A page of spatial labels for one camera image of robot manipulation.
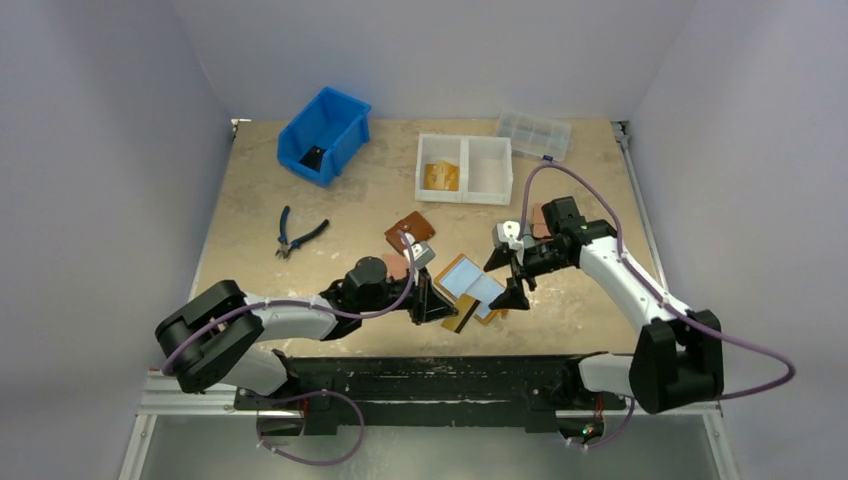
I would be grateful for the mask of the gold card with stripe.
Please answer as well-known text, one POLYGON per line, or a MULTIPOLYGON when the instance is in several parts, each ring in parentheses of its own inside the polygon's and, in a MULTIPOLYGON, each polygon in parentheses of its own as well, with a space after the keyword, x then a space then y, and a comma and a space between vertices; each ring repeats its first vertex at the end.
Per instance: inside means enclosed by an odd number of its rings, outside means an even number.
POLYGON ((479 304, 479 300, 467 294, 462 294, 455 303, 456 314, 444 319, 440 326, 450 332, 460 334, 468 321, 474 316, 479 304))

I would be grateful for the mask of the orange card holder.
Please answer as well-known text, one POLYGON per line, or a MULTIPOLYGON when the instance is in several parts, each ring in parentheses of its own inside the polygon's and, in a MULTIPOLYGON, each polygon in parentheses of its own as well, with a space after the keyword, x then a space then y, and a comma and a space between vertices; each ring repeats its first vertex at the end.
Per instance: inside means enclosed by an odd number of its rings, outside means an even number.
POLYGON ((434 284, 451 300, 459 303, 458 309, 465 304, 473 306, 477 303, 471 313, 460 313, 455 321, 444 320, 443 328, 459 333, 470 318, 487 326, 496 317, 506 315, 504 311, 489 308, 490 303, 505 291, 505 286, 464 254, 452 260, 435 277, 434 284))

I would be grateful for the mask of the gold VIP card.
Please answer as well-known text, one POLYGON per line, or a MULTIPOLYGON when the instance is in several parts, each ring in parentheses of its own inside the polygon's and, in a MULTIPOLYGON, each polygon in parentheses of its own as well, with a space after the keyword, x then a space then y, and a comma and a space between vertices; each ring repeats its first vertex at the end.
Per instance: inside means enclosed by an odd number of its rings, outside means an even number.
POLYGON ((448 179, 450 181, 449 186, 444 191, 458 191, 459 190, 459 168, 456 165, 450 163, 442 164, 445 166, 446 170, 449 170, 448 179))

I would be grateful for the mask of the black card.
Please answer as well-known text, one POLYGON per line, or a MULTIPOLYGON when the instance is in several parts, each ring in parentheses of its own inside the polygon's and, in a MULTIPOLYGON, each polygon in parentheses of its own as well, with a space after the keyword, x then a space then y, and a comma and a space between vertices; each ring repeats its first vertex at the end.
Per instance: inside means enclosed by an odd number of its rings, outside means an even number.
POLYGON ((320 172, 325 150, 319 146, 310 148, 299 160, 299 164, 313 171, 320 172))

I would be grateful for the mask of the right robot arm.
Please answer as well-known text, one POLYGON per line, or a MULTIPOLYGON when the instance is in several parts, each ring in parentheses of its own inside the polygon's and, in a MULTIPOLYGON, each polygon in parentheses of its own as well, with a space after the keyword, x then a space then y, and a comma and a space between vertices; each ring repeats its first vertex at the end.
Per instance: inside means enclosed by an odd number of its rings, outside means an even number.
POLYGON ((660 413, 721 396, 722 344, 711 334, 721 328, 718 318, 662 291, 631 262, 615 228, 606 220, 586 220, 574 198, 552 200, 542 214, 549 236, 540 242, 526 242, 516 221, 494 227, 494 250, 484 269, 507 266, 511 274, 490 309, 526 311, 525 292, 536 288, 538 276, 574 267, 606 292, 638 335, 631 354, 568 357, 553 398, 584 407, 610 393, 660 413))

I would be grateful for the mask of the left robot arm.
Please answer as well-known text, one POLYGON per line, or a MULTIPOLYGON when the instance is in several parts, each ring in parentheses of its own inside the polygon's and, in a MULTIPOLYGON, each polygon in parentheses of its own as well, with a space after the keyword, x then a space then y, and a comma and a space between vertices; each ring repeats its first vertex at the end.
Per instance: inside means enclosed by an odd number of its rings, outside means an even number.
POLYGON ((284 354, 266 352, 260 343, 338 340, 364 321, 395 311, 407 312, 416 325, 458 312, 425 269, 405 263, 394 278, 378 257, 361 258, 343 278, 306 298, 270 299, 221 280, 157 326, 155 338, 166 356, 161 371, 175 377, 185 393, 226 384, 284 409, 297 399, 296 375, 284 354))

